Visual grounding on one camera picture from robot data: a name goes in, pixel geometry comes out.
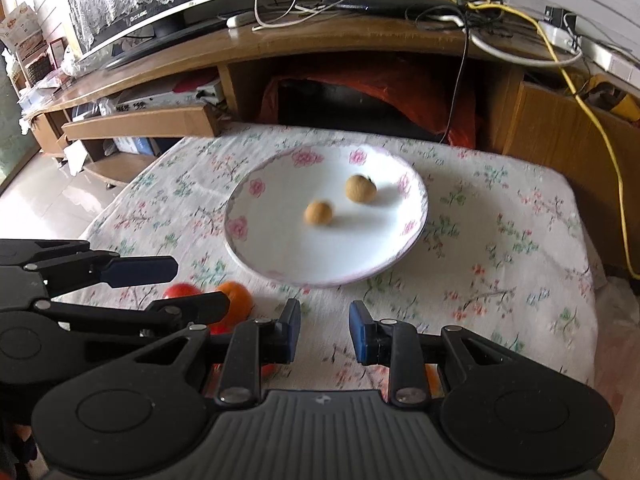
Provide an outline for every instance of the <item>white cable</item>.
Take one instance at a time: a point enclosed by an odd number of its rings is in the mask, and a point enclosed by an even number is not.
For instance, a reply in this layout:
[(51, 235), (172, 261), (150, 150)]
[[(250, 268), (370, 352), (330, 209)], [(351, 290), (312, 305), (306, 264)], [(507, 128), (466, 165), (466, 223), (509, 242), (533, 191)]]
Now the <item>white cable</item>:
[[(293, 0), (291, 2), (291, 5), (289, 6), (289, 9), (287, 9), (286, 12), (281, 14), (279, 17), (277, 17), (274, 20), (271, 20), (269, 22), (265, 22), (264, 20), (262, 20), (260, 18), (260, 13), (258, 12), (258, 0), (254, 0), (255, 21), (258, 22), (258, 25), (256, 27), (253, 27), (252, 30), (261, 30), (263, 28), (283, 28), (283, 27), (291, 27), (293, 25), (298, 25), (300, 23), (306, 22), (306, 20), (309, 20), (314, 16), (317, 16), (318, 14), (321, 14), (322, 12), (325, 12), (325, 11), (327, 11), (329, 9), (332, 9), (333, 7), (335, 7), (338, 4), (341, 4), (345, 0), (338, 0), (338, 1), (334, 2), (334, 3), (332, 3), (332, 4), (329, 4), (327, 6), (321, 7), (318, 10), (307, 9), (306, 7), (299, 6), (297, 4), (297, 1), (298, 0)], [(290, 22), (280, 22), (280, 20), (282, 18), (284, 18), (285, 16), (287, 16), (290, 12), (292, 12), (293, 9), (299, 10), (301, 12), (308, 12), (309, 15), (305, 16), (304, 18), (300, 18), (298, 20), (291, 20)]]
[[(440, 20), (441, 22), (454, 22), (462, 29), (464, 29), (465, 27), (465, 23), (459, 16), (432, 16), (432, 18)], [(565, 66), (572, 65), (582, 59), (582, 50), (580, 49), (578, 50), (578, 54), (576, 54), (574, 57), (559, 62), (514, 56), (513, 54), (509, 54), (491, 46), (488, 43), (485, 43), (485, 41), (472, 30), (469, 31), (469, 36), (471, 37), (471, 41), (473, 42), (473, 44), (487, 54), (497, 57), (498, 59), (501, 59), (508, 63), (527, 66), (530, 68), (564, 68)]]

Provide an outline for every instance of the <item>tiled floor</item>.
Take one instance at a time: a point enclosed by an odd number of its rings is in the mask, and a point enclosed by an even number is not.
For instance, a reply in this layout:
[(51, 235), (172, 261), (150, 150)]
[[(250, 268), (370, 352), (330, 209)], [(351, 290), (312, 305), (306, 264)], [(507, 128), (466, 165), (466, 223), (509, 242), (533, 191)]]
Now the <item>tiled floor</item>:
[(0, 238), (78, 238), (121, 190), (39, 153), (0, 195)]

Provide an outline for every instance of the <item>floral tablecloth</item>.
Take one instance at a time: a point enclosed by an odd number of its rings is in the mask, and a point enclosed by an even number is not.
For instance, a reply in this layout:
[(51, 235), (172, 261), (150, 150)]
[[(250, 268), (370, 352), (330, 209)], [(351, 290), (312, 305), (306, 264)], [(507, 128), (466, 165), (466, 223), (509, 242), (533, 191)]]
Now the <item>floral tablecloth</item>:
[[(430, 209), (418, 243), (391, 269), (338, 288), (297, 288), (239, 269), (223, 242), (223, 211), (236, 183), (281, 150), (338, 140), (384, 146), (420, 173)], [(460, 324), (575, 379), (593, 378), (597, 262), (590, 264), (574, 195), (560, 174), (512, 158), (419, 140), (236, 123), (217, 139), (176, 144), (84, 238), (123, 256), (171, 254), (180, 264), (175, 282), (206, 291), (227, 280), (244, 283), (254, 295), (254, 317), (277, 317), (287, 298), (298, 298), (296, 360), (267, 387), (383, 387), (384, 369), (354, 360), (348, 305), (356, 299), (374, 319), (407, 320), (427, 333)], [(67, 299), (140, 309), (166, 287), (97, 285)]]

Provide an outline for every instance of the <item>white plate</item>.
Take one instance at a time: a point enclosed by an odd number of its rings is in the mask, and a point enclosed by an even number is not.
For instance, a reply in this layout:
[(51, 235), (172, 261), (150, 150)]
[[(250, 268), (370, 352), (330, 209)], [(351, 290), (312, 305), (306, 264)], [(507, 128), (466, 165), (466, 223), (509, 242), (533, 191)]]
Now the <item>white plate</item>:
[[(344, 193), (354, 174), (378, 188), (367, 205)], [(332, 205), (327, 226), (308, 225), (308, 204)], [(225, 210), (225, 240), (246, 269), (290, 285), (363, 280), (398, 261), (427, 219), (424, 182), (405, 160), (368, 145), (318, 144), (281, 152), (249, 173)]]

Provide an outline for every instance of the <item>shelf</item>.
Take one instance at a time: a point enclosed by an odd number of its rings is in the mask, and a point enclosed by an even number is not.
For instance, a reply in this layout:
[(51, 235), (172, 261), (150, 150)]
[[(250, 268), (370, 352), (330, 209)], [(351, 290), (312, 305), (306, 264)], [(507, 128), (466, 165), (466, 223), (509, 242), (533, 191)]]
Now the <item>shelf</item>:
[(113, 153), (97, 162), (84, 165), (84, 170), (107, 184), (126, 186), (145, 170), (156, 158), (153, 155)]
[[(531, 41), (529, 36), (514, 33), (512, 38), (493, 36), (488, 41), (510, 54), (540, 59), (548, 57), (546, 48)], [(220, 68), (220, 65), (228, 63), (265, 57), (355, 50), (460, 56), (464, 44), (465, 36), (458, 30), (424, 31), (407, 20), (360, 15), (310, 20), (295, 27), (258, 32), (249, 26), (224, 29), (171, 46), (114, 70), (96, 70), (56, 94), (53, 101), (31, 113), (30, 117), (95, 101), (167, 75), (216, 65)], [(475, 45), (469, 47), (469, 56), (490, 59)]]

